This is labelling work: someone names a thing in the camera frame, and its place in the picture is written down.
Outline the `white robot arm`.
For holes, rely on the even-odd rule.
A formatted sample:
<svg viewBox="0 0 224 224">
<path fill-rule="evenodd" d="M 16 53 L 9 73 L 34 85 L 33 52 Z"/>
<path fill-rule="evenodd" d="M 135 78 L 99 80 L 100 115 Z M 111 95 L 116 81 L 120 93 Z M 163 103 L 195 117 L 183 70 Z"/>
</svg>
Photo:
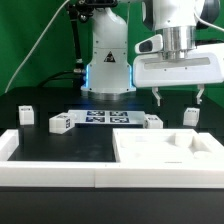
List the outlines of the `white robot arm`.
<svg viewBox="0 0 224 224">
<path fill-rule="evenodd" d="M 127 62 L 128 25 L 112 9 L 119 3 L 142 4 L 142 21 L 155 33 L 135 45 Z M 224 43 L 200 42 L 195 31 L 212 27 L 220 0 L 80 0 L 80 17 L 93 19 L 93 55 L 82 91 L 98 99 L 150 87 L 156 98 L 167 86 L 224 82 Z"/>
</svg>

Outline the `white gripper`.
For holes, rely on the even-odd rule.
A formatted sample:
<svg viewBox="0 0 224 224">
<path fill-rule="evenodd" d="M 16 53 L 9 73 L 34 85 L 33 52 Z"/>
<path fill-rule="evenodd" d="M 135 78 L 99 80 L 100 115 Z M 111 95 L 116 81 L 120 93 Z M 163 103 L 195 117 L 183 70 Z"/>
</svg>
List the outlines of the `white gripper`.
<svg viewBox="0 0 224 224">
<path fill-rule="evenodd" d="M 224 43 L 196 46 L 182 58 L 164 58 L 162 36 L 148 38 L 135 45 L 138 56 L 133 62 L 133 82 L 138 88 L 152 87 L 161 106 L 158 87 L 197 85 L 196 103 L 202 102 L 204 84 L 224 81 Z"/>
</svg>

